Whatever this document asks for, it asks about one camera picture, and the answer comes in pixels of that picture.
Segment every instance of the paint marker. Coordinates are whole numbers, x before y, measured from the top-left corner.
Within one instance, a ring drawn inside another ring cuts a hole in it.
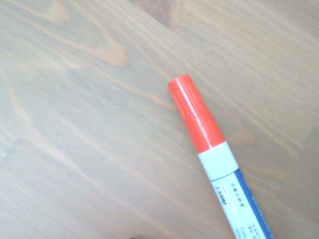
[[[190,76],[174,79],[168,88],[236,238],[273,239],[236,159]]]

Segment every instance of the marker barrel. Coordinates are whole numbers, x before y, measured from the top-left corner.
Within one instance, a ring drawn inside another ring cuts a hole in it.
[[[189,75],[168,84],[237,239],[273,239],[243,174],[215,119]]]

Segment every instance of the wooden surface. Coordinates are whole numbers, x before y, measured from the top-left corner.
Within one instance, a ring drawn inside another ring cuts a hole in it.
[[[0,238],[234,238],[166,87],[184,73],[275,238],[319,238],[318,12],[0,1]]]

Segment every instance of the blue stripe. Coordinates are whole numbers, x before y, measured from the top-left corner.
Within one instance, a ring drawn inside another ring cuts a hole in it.
[[[244,176],[243,176],[242,172],[240,171],[240,169],[237,169],[235,171],[235,175],[238,179],[240,186],[242,187],[242,189],[246,195],[246,198],[248,199],[248,202],[249,202],[251,208],[253,209],[253,212],[257,218],[257,221],[259,222],[261,229],[263,230],[263,232],[265,234],[266,239],[273,239],[274,236],[272,235],[272,233],[269,229],[269,226],[268,226],[263,214],[261,213],[261,210],[258,207],[258,204],[257,204],[253,194],[251,193],[250,189],[248,188],[248,186],[245,182]]]

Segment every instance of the red marker cap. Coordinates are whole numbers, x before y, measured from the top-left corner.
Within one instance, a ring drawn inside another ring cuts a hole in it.
[[[205,152],[225,139],[189,75],[177,77],[168,88],[186,124],[197,153]]]

